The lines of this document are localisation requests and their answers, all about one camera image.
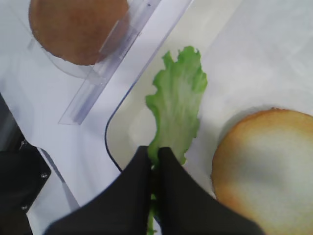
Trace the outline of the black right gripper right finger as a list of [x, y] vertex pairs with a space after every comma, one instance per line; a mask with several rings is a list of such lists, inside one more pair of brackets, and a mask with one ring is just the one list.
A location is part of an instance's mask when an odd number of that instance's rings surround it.
[[157, 154], [156, 198], [163, 235], [262, 235], [250, 219], [210, 196], [186, 172], [169, 147]]

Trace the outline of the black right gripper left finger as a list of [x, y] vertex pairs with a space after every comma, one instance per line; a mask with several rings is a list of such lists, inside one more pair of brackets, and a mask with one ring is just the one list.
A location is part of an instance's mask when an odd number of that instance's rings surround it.
[[115, 181], [86, 205], [53, 222], [46, 235], [144, 235], [150, 207], [151, 161], [140, 146]]

